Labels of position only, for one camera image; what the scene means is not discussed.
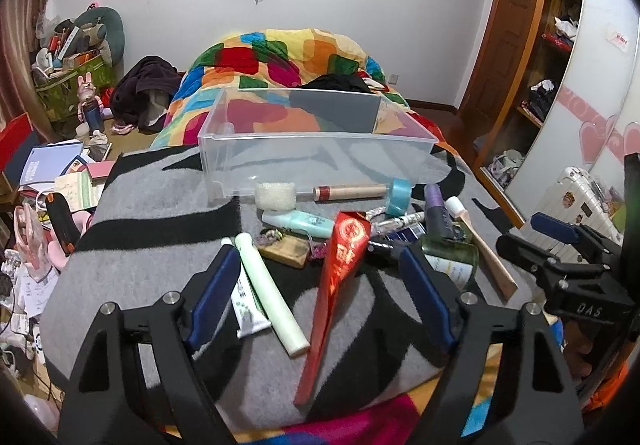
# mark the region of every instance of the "person's hand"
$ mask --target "person's hand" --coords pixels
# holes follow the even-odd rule
[[[580,331],[578,323],[569,321],[564,325],[564,359],[574,380],[582,380],[591,374],[591,364],[584,360],[584,355],[591,352],[593,343]]]

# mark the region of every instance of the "baseboard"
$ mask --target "baseboard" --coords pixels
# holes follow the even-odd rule
[[[449,113],[453,113],[454,115],[458,113],[458,108],[452,104],[440,104],[438,102],[424,102],[421,100],[415,99],[406,99],[409,107],[411,109],[422,109],[422,110],[439,110],[439,111],[448,111]]]

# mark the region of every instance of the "wooden door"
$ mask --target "wooden door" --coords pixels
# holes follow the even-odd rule
[[[494,0],[481,51],[460,107],[470,138],[491,131],[520,63],[536,0]]]

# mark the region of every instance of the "metal screw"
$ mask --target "metal screw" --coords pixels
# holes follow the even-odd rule
[[[466,291],[460,296],[460,300],[466,305],[472,306],[478,302],[478,296],[470,291]]]
[[[538,306],[535,302],[529,302],[525,306],[525,309],[531,315],[540,315],[542,313],[542,310],[540,309],[540,306]]]
[[[179,291],[168,291],[166,294],[162,295],[162,302],[165,304],[175,304],[180,300],[180,292]]]
[[[116,305],[114,302],[105,302],[102,306],[100,306],[100,313],[103,315],[111,315],[116,309]]]

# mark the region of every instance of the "transparent storage box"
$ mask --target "transparent storage box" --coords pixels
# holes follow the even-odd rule
[[[307,89],[220,88],[198,145],[212,203],[252,200],[257,183],[427,181],[437,138],[384,96]]]

